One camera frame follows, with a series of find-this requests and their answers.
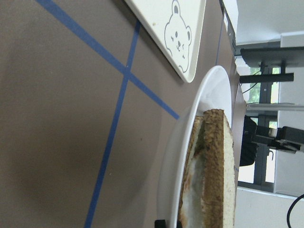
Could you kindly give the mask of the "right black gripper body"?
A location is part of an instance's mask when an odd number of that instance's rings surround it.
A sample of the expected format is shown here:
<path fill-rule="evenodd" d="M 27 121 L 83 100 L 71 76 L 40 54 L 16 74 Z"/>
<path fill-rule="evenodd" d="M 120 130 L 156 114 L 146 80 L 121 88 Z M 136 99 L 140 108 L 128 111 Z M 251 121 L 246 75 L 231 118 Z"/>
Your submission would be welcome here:
<path fill-rule="evenodd" d="M 256 160 L 257 145 L 252 142 L 255 135 L 257 124 L 249 117 L 244 117 L 244 127 L 241 145 L 240 166 L 252 165 Z"/>

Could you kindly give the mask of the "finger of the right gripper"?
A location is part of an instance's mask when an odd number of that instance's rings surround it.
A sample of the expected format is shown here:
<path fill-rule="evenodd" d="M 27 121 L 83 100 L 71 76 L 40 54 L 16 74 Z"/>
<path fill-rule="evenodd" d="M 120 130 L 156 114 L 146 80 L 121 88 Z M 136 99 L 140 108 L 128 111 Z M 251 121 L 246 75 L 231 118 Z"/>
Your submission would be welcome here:
<path fill-rule="evenodd" d="M 283 152 L 304 152 L 304 131 L 292 127 L 274 129 L 258 126 L 251 141 Z"/>

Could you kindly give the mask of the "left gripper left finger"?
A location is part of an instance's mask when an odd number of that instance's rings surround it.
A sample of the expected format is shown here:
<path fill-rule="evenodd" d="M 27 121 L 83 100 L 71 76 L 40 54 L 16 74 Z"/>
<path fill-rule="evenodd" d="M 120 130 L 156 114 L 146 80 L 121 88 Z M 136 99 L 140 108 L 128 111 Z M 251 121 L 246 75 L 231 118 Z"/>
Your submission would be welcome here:
<path fill-rule="evenodd" d="M 155 220 L 154 228 L 166 228 L 166 221 L 164 219 Z"/>

